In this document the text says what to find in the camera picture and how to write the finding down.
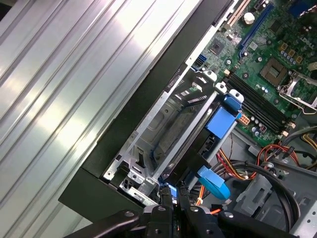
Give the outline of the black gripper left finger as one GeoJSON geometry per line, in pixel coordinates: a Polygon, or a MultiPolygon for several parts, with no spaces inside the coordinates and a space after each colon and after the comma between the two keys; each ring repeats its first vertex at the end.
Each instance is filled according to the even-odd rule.
{"type": "Polygon", "coordinates": [[[173,203],[169,187],[159,191],[160,204],[144,208],[143,213],[121,210],[69,235],[68,238],[171,238],[173,203]]]}

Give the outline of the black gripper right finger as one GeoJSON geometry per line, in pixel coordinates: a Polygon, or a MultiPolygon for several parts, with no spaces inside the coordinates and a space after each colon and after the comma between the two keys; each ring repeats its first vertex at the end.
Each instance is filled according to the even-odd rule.
{"type": "Polygon", "coordinates": [[[213,216],[207,208],[190,204],[186,187],[178,188],[182,238],[293,238],[294,235],[238,212],[213,216]]]}

